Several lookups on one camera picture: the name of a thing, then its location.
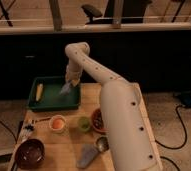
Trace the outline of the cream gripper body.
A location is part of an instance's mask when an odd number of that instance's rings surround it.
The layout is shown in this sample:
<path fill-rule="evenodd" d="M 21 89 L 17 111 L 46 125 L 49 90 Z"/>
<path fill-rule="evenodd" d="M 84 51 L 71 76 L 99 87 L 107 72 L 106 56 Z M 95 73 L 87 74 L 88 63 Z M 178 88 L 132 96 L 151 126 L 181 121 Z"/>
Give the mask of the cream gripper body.
<path fill-rule="evenodd" d="M 74 71 L 70 66 L 66 67 L 65 81 L 71 83 L 73 87 L 76 87 L 80 83 L 81 76 L 81 70 Z"/>

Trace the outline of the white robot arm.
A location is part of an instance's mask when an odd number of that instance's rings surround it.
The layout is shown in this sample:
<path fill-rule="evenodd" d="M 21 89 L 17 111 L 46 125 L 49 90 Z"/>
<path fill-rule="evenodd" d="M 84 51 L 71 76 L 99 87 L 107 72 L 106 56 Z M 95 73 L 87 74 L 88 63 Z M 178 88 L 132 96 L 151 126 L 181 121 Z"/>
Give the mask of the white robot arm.
<path fill-rule="evenodd" d="M 85 70 L 101 84 L 100 109 L 115 171 L 158 171 L 158 162 L 140 111 L 139 91 L 126 79 L 89 57 L 86 42 L 65 47 L 67 79 Z"/>

